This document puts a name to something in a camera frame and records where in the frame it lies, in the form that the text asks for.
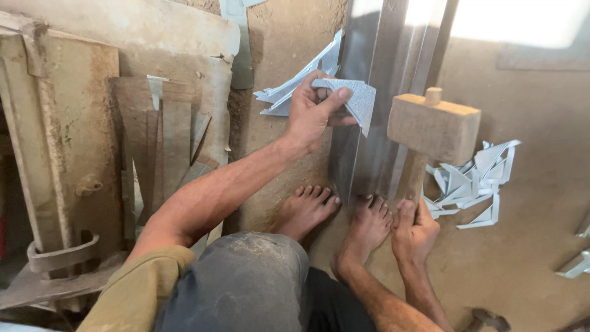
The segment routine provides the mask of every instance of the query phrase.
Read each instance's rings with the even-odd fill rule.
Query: toe
[[[312,193],[313,187],[308,185],[307,187],[305,187],[305,190],[303,191],[303,195],[304,196],[309,196]]]
[[[326,200],[326,198],[328,198],[330,196],[330,193],[332,193],[330,188],[324,188],[324,190],[322,190],[322,193],[320,194],[320,196],[317,199],[319,201],[323,202]]]
[[[379,216],[382,218],[385,217],[388,211],[389,209],[387,208],[387,204],[381,205],[381,209],[379,210]]]
[[[357,208],[368,209],[373,201],[373,195],[359,196],[359,204]]]
[[[336,195],[330,197],[330,199],[328,199],[328,202],[326,202],[326,210],[329,211],[328,215],[336,212],[339,206],[340,198]]]
[[[385,215],[385,217],[383,217],[383,221],[385,222],[385,227],[387,227],[388,229],[391,228],[391,224],[393,223],[394,220],[394,214],[391,211],[388,211],[387,214]]]
[[[297,188],[297,189],[295,190],[295,194],[294,194],[294,196],[295,196],[295,197],[299,197],[299,196],[301,196],[302,194],[303,194],[303,187],[299,187],[299,188]]]
[[[374,200],[373,200],[373,206],[371,207],[371,210],[373,210],[373,212],[379,213],[379,211],[381,210],[381,207],[383,206],[383,202],[385,200],[379,196],[377,196]]]
[[[317,196],[320,196],[320,193],[322,193],[322,188],[319,185],[317,185],[313,188],[312,197],[316,198]]]

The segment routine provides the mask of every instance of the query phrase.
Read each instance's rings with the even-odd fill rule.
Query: fingernail
[[[350,93],[347,87],[343,87],[342,89],[340,89],[340,91],[338,91],[338,96],[340,96],[341,98],[346,98],[349,94]]]

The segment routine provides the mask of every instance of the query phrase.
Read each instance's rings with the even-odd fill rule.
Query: wooden mallet
[[[451,165],[467,162],[473,154],[481,111],[441,101],[443,90],[430,87],[426,97],[407,93],[394,97],[387,136],[408,147],[396,193],[418,206],[428,158]]]

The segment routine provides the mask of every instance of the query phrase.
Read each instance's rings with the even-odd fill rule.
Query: man's right hand
[[[330,89],[312,87],[315,79],[334,78],[316,69],[293,91],[289,129],[284,137],[304,149],[305,154],[315,152],[320,147],[327,126],[356,124],[352,116],[333,115],[352,95],[348,88],[341,87],[332,92]]]
[[[391,224],[391,248],[400,269],[424,267],[426,256],[432,249],[440,225],[434,221],[424,200],[416,211],[414,202],[402,200]]]

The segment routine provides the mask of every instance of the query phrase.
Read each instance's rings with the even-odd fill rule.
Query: forearm
[[[424,265],[412,266],[399,262],[398,266],[404,280],[408,304],[425,314],[445,332],[452,332],[453,327],[434,293],[428,279],[426,267]]]
[[[162,246],[192,246],[306,153],[296,139],[282,136],[243,159],[191,181],[149,219],[127,261]]]
[[[341,277],[366,308],[379,332],[441,331],[425,315],[385,288],[364,266],[342,270]]]

